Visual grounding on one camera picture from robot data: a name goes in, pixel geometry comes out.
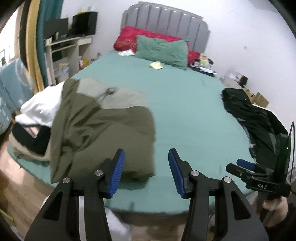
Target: black box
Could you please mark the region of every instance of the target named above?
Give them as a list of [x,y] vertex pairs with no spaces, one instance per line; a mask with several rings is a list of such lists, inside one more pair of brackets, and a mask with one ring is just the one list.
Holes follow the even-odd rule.
[[73,35],[95,35],[98,12],[85,12],[73,16]]

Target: green pillow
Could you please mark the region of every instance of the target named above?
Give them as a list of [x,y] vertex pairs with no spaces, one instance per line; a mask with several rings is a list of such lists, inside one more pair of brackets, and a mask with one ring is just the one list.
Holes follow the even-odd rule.
[[188,58],[187,40],[166,42],[163,39],[137,36],[137,52],[135,57],[186,69]]

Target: teal curtain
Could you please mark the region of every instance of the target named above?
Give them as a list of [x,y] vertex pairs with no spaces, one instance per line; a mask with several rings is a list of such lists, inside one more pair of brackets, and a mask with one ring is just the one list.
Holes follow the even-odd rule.
[[47,72],[45,66],[44,58],[44,39],[43,39],[43,26],[44,21],[50,19],[59,19],[61,18],[62,6],[64,0],[41,0],[40,7],[38,11],[38,20],[37,20],[37,32],[36,32],[36,49],[37,49],[37,58],[43,78],[44,87],[48,86]]

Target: yellow curtain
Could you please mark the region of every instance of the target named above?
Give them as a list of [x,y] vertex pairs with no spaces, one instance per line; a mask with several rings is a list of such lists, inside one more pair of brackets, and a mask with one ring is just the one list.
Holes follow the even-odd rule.
[[40,0],[32,0],[28,12],[26,29],[26,58],[28,71],[34,82],[34,93],[44,90],[44,84],[36,51],[36,29]]

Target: human hand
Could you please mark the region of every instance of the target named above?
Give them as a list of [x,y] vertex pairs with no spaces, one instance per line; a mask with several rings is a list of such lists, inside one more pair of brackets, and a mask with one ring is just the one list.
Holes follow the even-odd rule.
[[[287,214],[288,214],[288,201],[286,197],[281,197],[280,199],[274,199],[274,200],[265,200],[262,204],[263,208],[266,210],[274,210],[274,213],[269,220],[266,227],[273,227],[282,222]],[[260,216],[259,208],[257,207],[257,197],[255,198],[252,207],[255,209],[258,216]]]

